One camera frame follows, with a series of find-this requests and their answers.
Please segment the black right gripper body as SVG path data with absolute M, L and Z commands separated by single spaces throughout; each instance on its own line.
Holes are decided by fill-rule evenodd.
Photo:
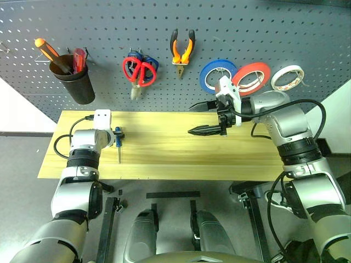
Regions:
M 227 128 L 236 123 L 233 99 L 229 95 L 220 95 L 216 98 L 217 115 L 220 126 L 220 135 L 227 135 Z

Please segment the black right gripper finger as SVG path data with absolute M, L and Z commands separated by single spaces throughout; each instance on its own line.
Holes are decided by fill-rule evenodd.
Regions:
M 189 111 L 209 111 L 217 108 L 215 100 L 198 102 L 189 107 Z
M 188 133 L 196 136 L 211 136 L 221 133 L 219 125 L 201 125 L 188 130 Z

